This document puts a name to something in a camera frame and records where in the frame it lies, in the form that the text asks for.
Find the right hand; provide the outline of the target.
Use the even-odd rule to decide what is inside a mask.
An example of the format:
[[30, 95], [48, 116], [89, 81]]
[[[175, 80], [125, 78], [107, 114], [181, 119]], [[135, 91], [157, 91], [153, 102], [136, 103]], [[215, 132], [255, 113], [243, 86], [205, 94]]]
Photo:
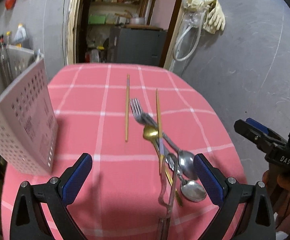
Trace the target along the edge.
[[290, 178], [278, 175], [277, 184], [287, 191], [284, 202], [280, 205], [276, 217], [276, 239], [284, 239], [290, 234]]

